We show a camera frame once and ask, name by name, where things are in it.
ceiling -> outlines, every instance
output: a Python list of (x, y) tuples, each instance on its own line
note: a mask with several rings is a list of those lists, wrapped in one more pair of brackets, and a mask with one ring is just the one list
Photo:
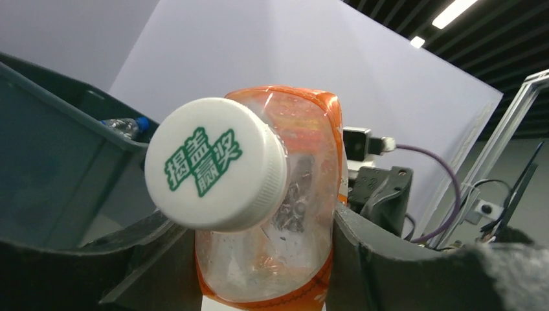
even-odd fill
[[(504, 96), (480, 134), (488, 140), (524, 79), (549, 69), (549, 0), (478, 0), (440, 30), (433, 19), (453, 0), (344, 0)], [(549, 91), (541, 93), (513, 139), (549, 137)]]

bin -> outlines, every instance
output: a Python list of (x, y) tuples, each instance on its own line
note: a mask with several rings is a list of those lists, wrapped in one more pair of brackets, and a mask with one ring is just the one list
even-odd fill
[[(125, 171), (142, 177), (158, 127), (151, 121), (136, 141), (126, 139), (99, 121), (142, 116), (138, 111), (1, 53), (0, 115), (0, 238), (54, 249), (78, 245)], [(125, 182), (144, 188), (144, 178), (134, 179)]]

screw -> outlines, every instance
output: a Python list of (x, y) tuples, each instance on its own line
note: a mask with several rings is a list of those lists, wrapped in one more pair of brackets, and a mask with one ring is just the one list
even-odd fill
[(488, 205), (488, 204), (484, 204), (483, 206), (481, 206), (480, 210), (484, 213), (484, 214), (491, 214), (492, 213), (492, 206)]

ceiling light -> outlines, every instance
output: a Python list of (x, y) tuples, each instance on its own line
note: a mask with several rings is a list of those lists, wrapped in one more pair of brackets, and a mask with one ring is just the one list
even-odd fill
[(450, 4), (441, 14), (439, 14), (432, 25), (438, 29), (443, 29), (448, 24), (450, 24), (456, 17), (465, 12), (471, 5), (473, 5), (477, 0), (455, 0)]
[(421, 39), (418, 36), (416, 36), (416, 37), (414, 37), (414, 39), (410, 40), (410, 44), (413, 47), (415, 47), (416, 49), (419, 49), (424, 43), (425, 43), (425, 40)]

plastic bottle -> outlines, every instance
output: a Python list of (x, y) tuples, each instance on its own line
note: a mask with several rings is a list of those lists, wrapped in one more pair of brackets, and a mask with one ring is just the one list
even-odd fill
[(203, 293), (245, 310), (322, 309), (346, 172), (337, 97), (282, 86), (185, 104), (145, 162), (158, 208), (197, 230)]
[(143, 133), (149, 129), (149, 120), (146, 117), (139, 117), (136, 119), (110, 119), (103, 120), (101, 123), (105, 124), (124, 137), (132, 140), (136, 139), (140, 133)]

